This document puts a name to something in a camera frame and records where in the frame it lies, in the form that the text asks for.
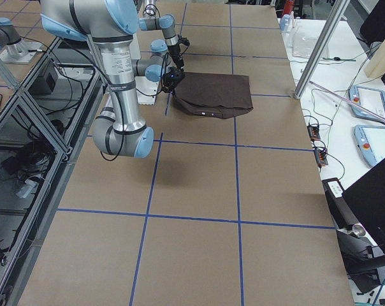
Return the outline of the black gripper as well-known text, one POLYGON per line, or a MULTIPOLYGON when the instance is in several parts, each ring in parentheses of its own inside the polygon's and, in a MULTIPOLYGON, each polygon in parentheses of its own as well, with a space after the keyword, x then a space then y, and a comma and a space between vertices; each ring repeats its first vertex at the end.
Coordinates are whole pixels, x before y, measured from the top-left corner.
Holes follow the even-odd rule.
POLYGON ((169 46, 168 47, 168 53, 169 53, 173 63, 176 65, 176 67, 179 68, 179 71, 181 73, 185 73, 184 60, 182 58, 180 46, 179 45, 169 46))
POLYGON ((178 84, 184 79, 185 73, 183 71, 167 72, 162 77, 162 90, 165 93, 173 92, 178 84))

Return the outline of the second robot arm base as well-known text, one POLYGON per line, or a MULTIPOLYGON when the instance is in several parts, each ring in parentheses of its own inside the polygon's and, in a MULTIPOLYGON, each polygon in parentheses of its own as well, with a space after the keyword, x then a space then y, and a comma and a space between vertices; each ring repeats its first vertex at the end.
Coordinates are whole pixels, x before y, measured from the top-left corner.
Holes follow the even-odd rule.
POLYGON ((35 51, 19 35, 10 19, 0 17, 0 59, 7 64, 29 64, 35 51))

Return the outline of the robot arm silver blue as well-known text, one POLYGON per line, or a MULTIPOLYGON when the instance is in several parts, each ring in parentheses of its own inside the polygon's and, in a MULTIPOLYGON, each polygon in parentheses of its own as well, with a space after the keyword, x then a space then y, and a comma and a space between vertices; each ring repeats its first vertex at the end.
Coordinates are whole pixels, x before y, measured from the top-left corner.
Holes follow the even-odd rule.
POLYGON ((181 51, 180 46, 184 45, 188 48, 190 42, 186 37, 176 33, 175 17, 173 15, 161 15, 159 8, 156 6, 156 1, 145 1, 142 18, 139 19, 139 27, 142 31, 160 30, 173 63, 180 71, 184 70, 184 53, 181 51))
POLYGON ((162 82, 171 92, 184 78, 180 45, 189 41, 175 31, 171 14, 138 16, 133 1, 42 1, 41 21, 49 33, 75 41, 91 39, 101 54, 101 74, 110 97, 94 121, 93 140, 103 154, 147 157, 154 130, 139 111, 136 77, 162 82), (131 57, 131 43, 138 31, 160 30, 161 40, 151 45, 146 61, 131 57))

